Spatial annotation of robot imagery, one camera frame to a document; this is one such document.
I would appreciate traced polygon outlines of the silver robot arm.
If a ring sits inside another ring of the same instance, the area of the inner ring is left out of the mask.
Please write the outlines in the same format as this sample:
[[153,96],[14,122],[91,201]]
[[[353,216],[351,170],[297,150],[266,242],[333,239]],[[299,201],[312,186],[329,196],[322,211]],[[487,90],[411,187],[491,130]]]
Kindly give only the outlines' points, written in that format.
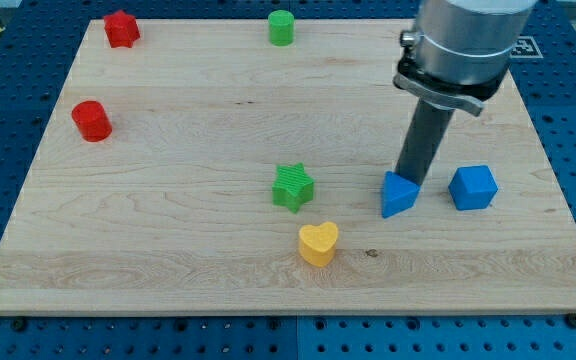
[[535,0],[422,0],[395,87],[441,109],[478,116],[499,89]]

